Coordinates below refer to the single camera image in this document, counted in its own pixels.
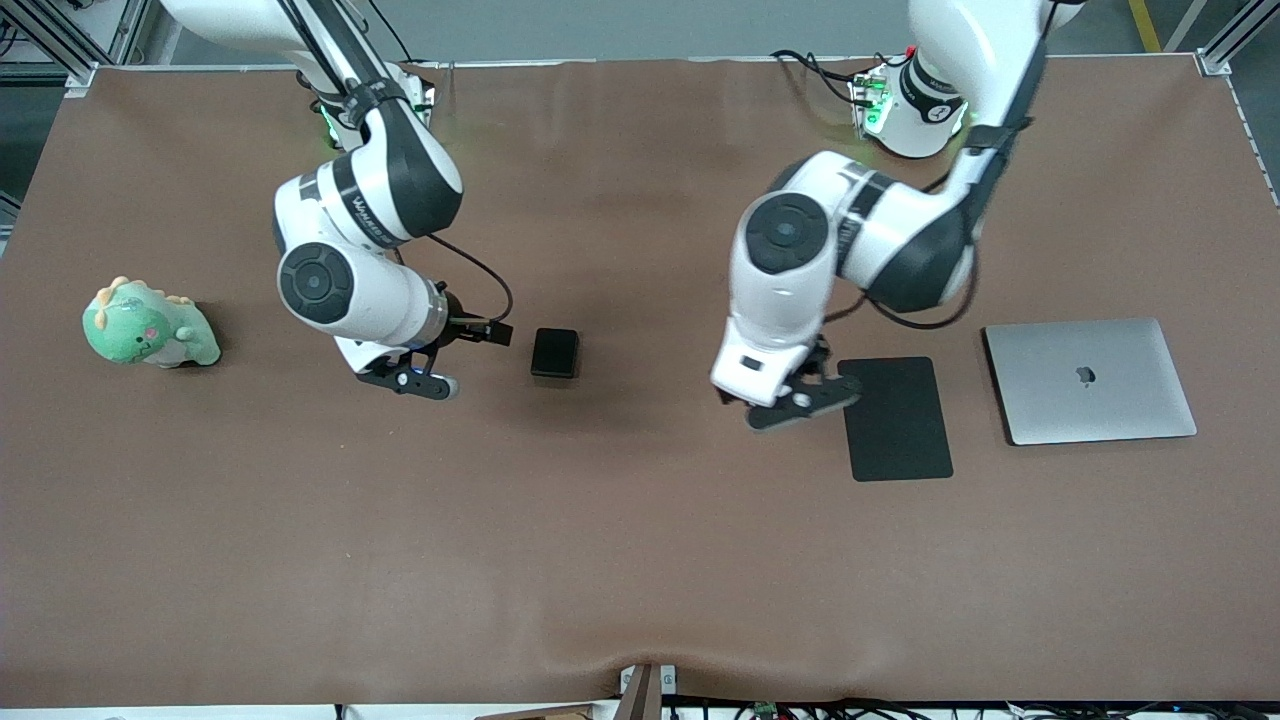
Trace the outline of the black mouse pad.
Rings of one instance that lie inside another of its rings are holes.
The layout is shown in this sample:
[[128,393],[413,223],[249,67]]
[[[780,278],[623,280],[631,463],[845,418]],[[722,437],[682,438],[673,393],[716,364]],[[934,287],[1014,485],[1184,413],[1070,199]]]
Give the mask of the black mouse pad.
[[849,359],[840,361],[838,370],[861,384],[861,397],[844,409],[854,480],[929,480],[954,475],[929,357]]

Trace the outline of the aluminium frame post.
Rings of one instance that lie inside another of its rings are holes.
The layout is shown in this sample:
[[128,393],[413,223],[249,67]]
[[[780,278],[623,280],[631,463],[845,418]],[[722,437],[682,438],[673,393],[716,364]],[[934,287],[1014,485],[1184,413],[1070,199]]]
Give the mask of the aluminium frame post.
[[1208,44],[1196,50],[1201,74],[1229,76],[1230,60],[1277,17],[1280,0],[1245,0]]
[[0,87],[83,96],[97,70],[134,58],[154,0],[0,0]]

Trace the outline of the brown table cover mat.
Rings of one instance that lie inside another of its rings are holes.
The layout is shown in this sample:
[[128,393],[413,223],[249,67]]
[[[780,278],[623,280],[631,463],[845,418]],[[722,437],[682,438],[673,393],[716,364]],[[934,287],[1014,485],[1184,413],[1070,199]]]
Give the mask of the brown table cover mat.
[[[854,480],[836,414],[756,434],[709,383],[733,228],[846,145],[794,68],[468,68],[449,238],[513,287],[448,402],[356,380],[275,287],[323,159],[292,73],[110,70],[52,123],[0,259],[0,708],[575,702],[662,661],[744,700],[1280,700],[1280,211],[1225,79],[1057,58],[972,310],[835,356],[934,364],[954,475]],[[119,275],[211,366],[119,365]],[[983,328],[1158,320],[1192,437],[1009,442]],[[530,374],[538,328],[579,375]]]

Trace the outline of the green dinosaur plush toy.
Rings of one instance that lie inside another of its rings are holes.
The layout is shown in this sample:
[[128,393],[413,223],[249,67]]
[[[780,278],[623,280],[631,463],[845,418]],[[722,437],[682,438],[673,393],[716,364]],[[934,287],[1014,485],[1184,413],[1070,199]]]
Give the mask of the green dinosaur plush toy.
[[142,281],[119,275],[93,296],[82,314],[90,347],[110,363],[161,369],[211,366],[221,348],[198,305]]

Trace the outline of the silver closed laptop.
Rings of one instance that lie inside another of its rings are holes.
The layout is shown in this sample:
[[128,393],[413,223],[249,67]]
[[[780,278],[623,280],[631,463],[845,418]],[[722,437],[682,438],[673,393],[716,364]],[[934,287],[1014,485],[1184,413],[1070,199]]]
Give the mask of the silver closed laptop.
[[1014,446],[1192,437],[1196,420],[1157,319],[983,328]]

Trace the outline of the black phone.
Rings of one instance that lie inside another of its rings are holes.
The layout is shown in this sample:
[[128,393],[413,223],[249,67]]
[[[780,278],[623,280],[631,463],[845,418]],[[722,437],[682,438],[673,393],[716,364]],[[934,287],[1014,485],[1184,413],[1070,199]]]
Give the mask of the black phone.
[[530,374],[552,379],[573,379],[579,375],[580,333],[566,328],[538,328],[535,332]]

